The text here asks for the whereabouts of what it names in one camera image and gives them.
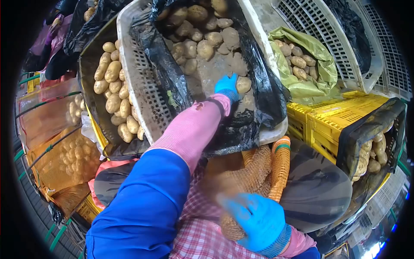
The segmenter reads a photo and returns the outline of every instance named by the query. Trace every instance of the black plastic bag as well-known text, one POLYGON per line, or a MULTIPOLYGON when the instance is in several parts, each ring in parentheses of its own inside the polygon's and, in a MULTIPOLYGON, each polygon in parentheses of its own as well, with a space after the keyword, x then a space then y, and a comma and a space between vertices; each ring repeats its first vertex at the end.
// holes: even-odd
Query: black plastic bag
POLYGON ((102 27, 132 0, 99 0, 95 12, 85 22, 83 15, 88 10, 87 0, 79 0, 63 44, 66 55, 81 52, 102 27))
POLYGON ((371 50, 365 36, 365 29, 361 18, 351 10, 346 0, 324 0, 347 36, 361 74, 369 71, 371 66, 371 50))
MULTIPOLYGON (((193 104, 188 94, 187 81, 177 63, 170 55, 162 34, 156 28, 157 14, 170 5, 191 6, 198 1, 154 0, 152 8, 147 8, 139 17, 134 17, 130 35, 140 42, 156 71, 163 98, 169 100, 167 91, 177 104, 169 105, 173 115, 193 104)), ((259 128, 274 128, 286 117, 286 99, 290 97, 280 80, 270 71, 262 59, 260 49, 246 22, 240 5, 235 0, 228 1, 228 15, 233 20, 232 27, 240 37, 241 52, 248 65, 248 77, 252 80, 256 111, 245 110, 233 114, 219 125, 217 132, 204 150, 204 156, 224 155, 249 150, 259 144, 259 128)))
POLYGON ((63 219, 63 212, 62 210, 53 202, 49 202, 48 205, 49 212, 52 215, 52 221, 56 226, 59 226, 63 219))

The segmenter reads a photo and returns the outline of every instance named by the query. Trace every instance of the potato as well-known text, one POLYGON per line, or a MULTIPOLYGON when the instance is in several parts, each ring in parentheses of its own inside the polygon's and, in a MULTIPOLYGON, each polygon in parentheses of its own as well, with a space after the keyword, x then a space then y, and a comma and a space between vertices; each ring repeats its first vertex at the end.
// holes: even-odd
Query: potato
POLYGON ((392 121, 385 129, 383 129, 383 133, 389 132, 393 125, 394 125, 394 121, 392 121))
POLYGON ((80 105, 79 107, 83 110, 86 111, 86 105, 85 105, 85 101, 82 99, 82 101, 80 101, 80 105))
POLYGON ((372 148, 372 139, 368 140, 364 144, 361 145, 361 149, 365 150, 366 152, 369 152, 372 148))
POLYGON ((211 7, 213 7, 218 13, 227 12, 226 0, 211 0, 211 7))
POLYGON ((363 157, 365 160, 369 161, 369 153, 364 149, 359 151, 359 157, 363 157))
POLYGON ((181 56, 176 60, 176 62, 178 65, 184 65, 187 62, 187 59, 184 58, 184 56, 181 56))
POLYGON ((134 106, 131 106, 131 115, 132 115, 132 117, 134 117, 134 119, 136 121, 140 121, 140 119, 138 118, 137 111, 135 110, 135 107, 134 106))
POLYGON ((86 12, 83 13, 83 20, 85 22, 89 21, 89 19, 91 19, 93 14, 94 14, 94 11, 88 9, 86 12))
POLYGON ((131 114, 131 105, 128 99, 123 99, 119 107, 119 111, 122 118, 127 118, 131 114))
POLYGON ((281 40, 275 39, 273 41, 279 48, 282 47, 284 45, 284 43, 281 40))
POLYGON ((95 81, 101 81, 104 78, 105 72, 108 69, 109 63, 101 63, 95 71, 95 81))
POLYGON ((183 37, 175 35, 175 34, 171 34, 170 36, 168 36, 168 39, 170 39, 174 43, 178 43, 183 40, 183 37))
POLYGON ((125 99, 125 98, 128 98, 128 96, 129 96, 128 84, 124 82, 122 84, 121 89, 119 89, 119 98, 125 99))
POLYGON ((381 169, 381 164, 375 161, 374 159, 370 159, 368 162, 367 171, 368 173, 378 173, 381 169))
POLYGON ((205 35, 211 47, 218 47, 223 42, 223 36, 219 32, 210 32, 205 35))
POLYGON ((69 152, 66 153, 66 157, 69 162, 72 162, 72 163, 75 162, 76 161, 75 150, 74 149, 69 150, 69 152))
POLYGON ((292 50, 286 43, 282 47, 280 47, 280 51, 285 57, 290 56, 292 54, 292 50))
POLYGON ((374 142, 380 142, 384 138, 384 133, 380 132, 372 139, 374 142))
POLYGON ((126 118, 118 117, 116 115, 112 115, 111 117, 111 123, 115 126, 119 126, 120 124, 125 123, 126 121, 126 118))
POLYGON ((104 50, 105 52, 109 52, 109 53, 112 53, 112 52, 114 52, 114 51, 116 50, 115 44, 113 44, 113 43, 112 43, 112 42, 110 42, 110 41, 105 42, 105 43, 102 45, 102 48, 103 48, 103 50, 104 50))
POLYGON ((174 60, 177 61, 179 57, 184 54, 184 45, 179 42, 174 44, 173 50, 171 51, 171 55, 173 56, 174 60))
POLYGON ((201 58, 209 60, 214 54, 214 49, 208 44, 208 41, 203 40, 197 45, 197 53, 201 58))
POLYGON ((197 59, 192 58, 185 63, 184 74, 192 75, 197 70, 197 59))
POLYGON ((239 76, 237 78, 236 89, 239 94, 247 93, 252 87, 252 81, 248 77, 239 76))
POLYGON ((99 60, 99 64, 101 63, 111 63, 111 53, 104 52, 101 56, 101 59, 99 60))
POLYGON ((112 61, 119 60, 119 50, 116 49, 111 53, 111 60, 112 61))
POLYGON ((290 59, 290 62, 292 62, 292 65, 295 65, 298 68, 304 69, 306 67, 306 62, 303 59, 301 59, 300 57, 294 56, 290 59))
POLYGON ((187 36, 192 29, 193 25, 189 21, 184 20, 183 23, 176 29, 175 33, 178 36, 187 36))
POLYGON ((119 90, 122 87, 122 81, 121 80, 116 80, 115 82, 109 83, 109 91, 111 91, 111 93, 116 94, 117 92, 119 92, 119 90))
POLYGON ((372 142, 372 149, 374 150, 377 156, 384 153, 386 147, 387 147, 387 142, 385 138, 382 138, 380 142, 372 142))
POLYGON ((187 7, 176 8, 167 19, 167 26, 178 27, 187 18, 187 7))
POLYGON ((197 43, 195 41, 186 39, 184 42, 184 57, 191 59, 197 57, 197 43))
POLYGON ((140 129, 140 124, 130 115, 127 118, 127 127, 130 133, 137 134, 140 129))
POLYGON ((294 42, 293 41, 291 41, 290 39, 288 39, 288 38, 283 38, 283 41, 286 43, 286 44, 294 44, 294 42))
POLYGON ((240 38, 238 32, 231 27, 225 28, 221 35, 223 36, 223 41, 226 44, 229 50, 235 50, 240 47, 240 38))
POLYGON ((132 141, 132 139, 134 138, 134 135, 129 132, 128 126, 127 126, 126 123, 122 123, 118 126, 118 135, 126 143, 130 143, 132 141))
POLYGON ((375 159, 375 156, 376 156, 375 151, 373 149, 371 149, 369 151, 369 157, 372 158, 372 159, 375 159))
POLYGON ((82 110, 81 109, 77 109, 75 111, 75 116, 78 117, 78 118, 80 118, 82 116, 81 113, 82 113, 82 110))
POLYGON ((105 96, 106 99, 108 99, 111 96, 111 91, 109 90, 109 88, 103 93, 103 95, 105 96))
POLYGON ((236 52, 231 62, 231 70, 239 76, 247 75, 247 64, 239 52, 236 52))
POLYGON ((80 102, 83 100, 82 95, 81 94, 77 94, 75 95, 75 103, 77 106, 80 106, 80 102))
POLYGON ((106 111, 111 114, 119 110, 120 106, 121 99, 118 94, 111 94, 105 104, 106 111))
POLYGON ((119 78, 119 72, 122 69, 121 62, 112 61, 105 72, 105 80, 108 83, 115 82, 119 78))
POLYGON ((293 47, 292 49, 292 54, 296 57, 301 57, 303 56, 303 51, 301 48, 299 48, 298 46, 293 47))
POLYGON ((81 119, 79 117, 76 117, 76 116, 72 117, 72 123, 73 124, 78 124, 80 121, 81 121, 81 119))
POLYGON ((124 69, 121 69, 121 70, 119 71, 119 79, 120 79, 121 81, 125 81, 124 69))
POLYGON ((226 18, 227 17, 227 15, 226 15, 226 13, 218 13, 217 11, 214 11, 214 16, 215 17, 217 17, 217 18, 226 18))
POLYGON ((170 9, 169 8, 165 8, 164 10, 162 10, 162 12, 158 15, 157 17, 157 21, 162 21, 165 18, 167 18, 168 13, 170 13, 170 9))
POLYGON ((312 57, 308 55, 303 55, 302 59, 306 62, 306 64, 310 67, 313 67, 316 65, 316 60, 314 60, 312 57))
POLYGON ((108 89, 109 83, 103 79, 101 81, 96 81, 94 84, 94 92, 97 94, 102 94, 108 89))
POLYGON ((137 137, 139 140, 144 140, 144 128, 140 127, 137 133, 137 137))
POLYGON ((121 110, 117 110, 116 112, 113 113, 115 116, 117 117, 121 117, 121 110))
POLYGON ((220 47, 217 49, 217 51, 222 55, 227 55, 230 53, 229 49, 226 47, 224 43, 220 45, 220 47))
POLYGON ((306 72, 302 68, 298 68, 297 66, 294 66, 292 69, 292 72, 299 80, 301 79, 306 80, 306 72))
POLYGON ((192 5, 188 8, 187 18, 193 22, 202 22, 208 16, 207 10, 203 6, 192 5))
POLYGON ((285 57, 288 66, 292 66, 292 62, 290 61, 291 58, 292 56, 285 57))
POLYGON ((199 42, 203 39, 204 35, 200 32, 199 29, 193 28, 188 34, 188 37, 193 41, 199 42))
POLYGON ((388 157, 387 157, 387 153, 381 153, 381 154, 377 154, 377 160, 380 163, 381 167, 383 167, 384 165, 387 164, 388 161, 388 157))
POLYGON ((356 167, 356 172, 354 176, 363 176, 366 172, 367 167, 368 161, 363 157, 359 157, 358 165, 356 167))
POLYGON ((309 67, 309 75, 317 81, 319 77, 318 69, 316 67, 309 67))
POLYGON ((217 17, 214 15, 210 15, 207 19, 207 23, 205 25, 207 30, 215 30, 217 28, 217 17))
POLYGON ((231 19, 227 19, 227 18, 221 18, 221 19, 217 19, 217 26, 220 28, 227 28, 230 27, 231 25, 233 25, 233 21, 231 19))
POLYGON ((74 149, 74 148, 76 147, 76 142, 70 141, 70 142, 69 142, 69 147, 70 147, 71 149, 74 149))
POLYGON ((75 157, 76 159, 82 159, 83 158, 83 150, 81 147, 75 147, 75 157))
POLYGON ((61 25, 61 24, 62 24, 62 21, 63 21, 63 20, 60 20, 58 17, 56 17, 56 18, 53 20, 52 27, 54 27, 54 26, 56 26, 56 25, 61 25))

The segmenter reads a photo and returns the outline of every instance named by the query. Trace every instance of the orange net sack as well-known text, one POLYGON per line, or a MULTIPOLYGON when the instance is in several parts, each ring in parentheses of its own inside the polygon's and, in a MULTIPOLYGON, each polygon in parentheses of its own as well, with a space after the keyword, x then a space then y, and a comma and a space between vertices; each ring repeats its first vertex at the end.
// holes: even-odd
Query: orange net sack
POLYGON ((96 144, 76 130, 60 143, 50 146, 69 133, 74 127, 63 130, 27 153, 29 164, 45 150, 50 150, 32 167, 36 185, 47 190, 47 196, 65 188, 85 183, 95 177, 100 164, 96 144))
POLYGON ((89 185, 85 182, 54 193, 51 201, 63 211, 65 219, 68 219, 76 206, 81 203, 89 192, 89 185))
MULTIPOLYGON (((290 139, 282 137, 273 143, 272 151, 267 145, 242 151, 244 168, 228 170, 214 176, 207 175, 202 190, 212 199, 217 193, 234 196, 237 193, 257 193, 279 202, 286 186, 290 168, 290 139)), ((226 167, 225 161, 213 158, 207 168, 226 167)), ((226 212, 220 218, 221 232, 230 240, 240 240, 245 232, 226 212)))

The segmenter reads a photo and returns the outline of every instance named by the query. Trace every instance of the white plastic crate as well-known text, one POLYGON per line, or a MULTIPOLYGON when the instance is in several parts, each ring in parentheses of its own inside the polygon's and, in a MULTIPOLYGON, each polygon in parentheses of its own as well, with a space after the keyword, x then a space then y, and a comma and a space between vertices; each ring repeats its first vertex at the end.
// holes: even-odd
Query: white plastic crate
POLYGON ((337 66, 338 84, 365 93, 371 91, 383 71, 383 57, 369 22, 352 0, 348 0, 350 7, 361 18, 370 42, 371 65, 364 75, 342 27, 323 0, 271 1, 272 7, 292 29, 315 37, 327 47, 337 66))
POLYGON ((395 173, 390 175, 383 187, 368 202, 365 213, 373 227, 376 227, 388 214, 406 179, 404 172, 397 167, 395 173))
POLYGON ((364 239, 365 235, 362 231, 361 226, 357 227, 356 230, 352 232, 352 234, 348 238, 348 244, 350 248, 356 246, 359 242, 364 239))
MULTIPOLYGON (((253 7, 248 0, 238 0, 238 2, 267 65, 279 77, 279 70, 277 69, 272 48, 253 7)), ((130 86, 129 92, 132 103, 150 144, 161 137, 173 119, 165 100, 161 96, 156 76, 142 46, 129 35, 132 19, 139 17, 143 10, 151 6, 151 3, 151 0, 134 0, 120 11, 116 20, 118 40, 120 42, 120 61, 124 69, 126 81, 130 86)), ((287 125, 286 117, 273 130, 260 131, 260 145, 280 139, 286 133, 287 125)))
POLYGON ((404 56, 394 41, 394 36, 370 0, 356 0, 355 3, 360 5, 364 11, 384 55, 384 72, 373 89, 391 97, 397 96, 410 100, 412 89, 409 72, 404 62, 404 56))

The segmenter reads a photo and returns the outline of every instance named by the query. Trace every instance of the blue glove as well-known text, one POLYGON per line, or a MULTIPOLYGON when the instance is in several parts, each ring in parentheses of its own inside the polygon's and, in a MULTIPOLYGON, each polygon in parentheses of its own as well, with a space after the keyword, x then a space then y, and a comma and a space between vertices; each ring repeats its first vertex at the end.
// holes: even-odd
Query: blue glove
POLYGON ((246 249, 273 258, 287 245, 291 228, 277 202, 259 194, 238 194, 232 199, 218 196, 218 202, 246 232, 237 241, 246 249))
POLYGON ((236 89, 236 82, 237 82, 237 74, 233 74, 231 78, 227 75, 224 75, 217 83, 214 88, 215 94, 224 94, 229 99, 231 104, 237 102, 239 99, 237 89, 236 89))

